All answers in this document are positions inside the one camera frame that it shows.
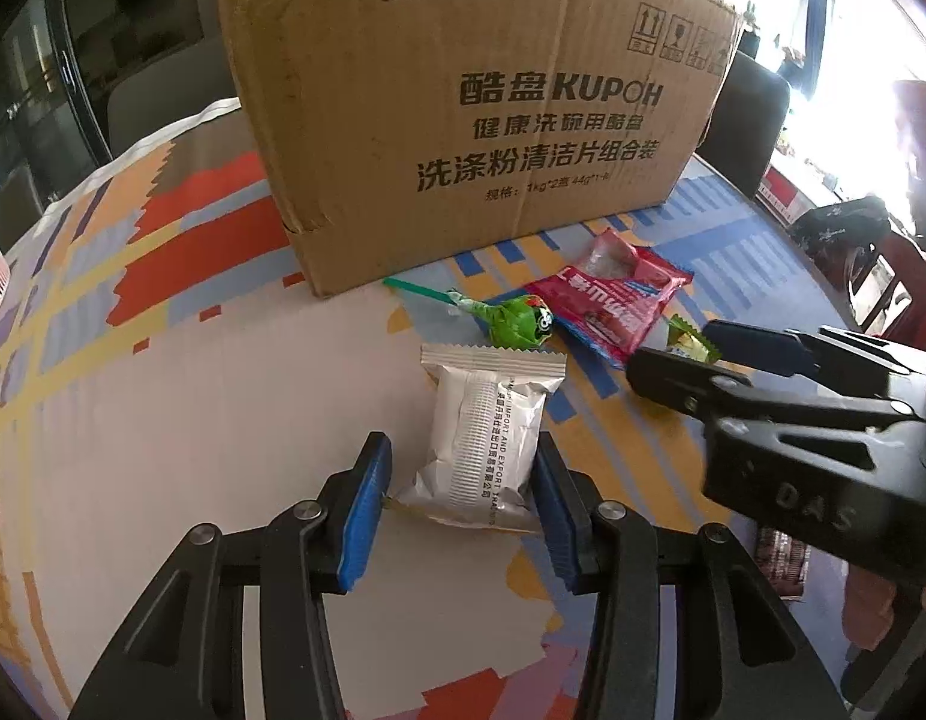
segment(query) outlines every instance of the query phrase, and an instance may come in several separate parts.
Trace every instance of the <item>screw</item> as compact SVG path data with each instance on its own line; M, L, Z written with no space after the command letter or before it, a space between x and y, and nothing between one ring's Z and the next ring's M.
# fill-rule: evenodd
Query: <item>screw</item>
M293 507L293 516L307 522L316 519L323 512L323 509L316 501L300 501Z
M724 418L719 420L719 426L727 433L737 437L745 436L750 432L750 429L746 427L746 425L744 425L740 420L733 418Z
M209 544L217 537L217 529L212 525L197 525L190 531L190 541L197 546Z
M626 517L626 507L617 501L603 501L596 507L596 511L603 519L623 519Z
M715 523L709 523L703 529L706 532L706 538L709 538L714 544L725 544L726 543L726 526L725 525L716 525Z

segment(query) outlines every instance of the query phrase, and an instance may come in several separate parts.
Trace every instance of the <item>brown cardboard box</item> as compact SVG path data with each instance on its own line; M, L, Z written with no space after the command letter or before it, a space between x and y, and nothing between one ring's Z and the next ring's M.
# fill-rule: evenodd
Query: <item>brown cardboard box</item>
M220 0L318 295L662 202L740 19L713 0Z

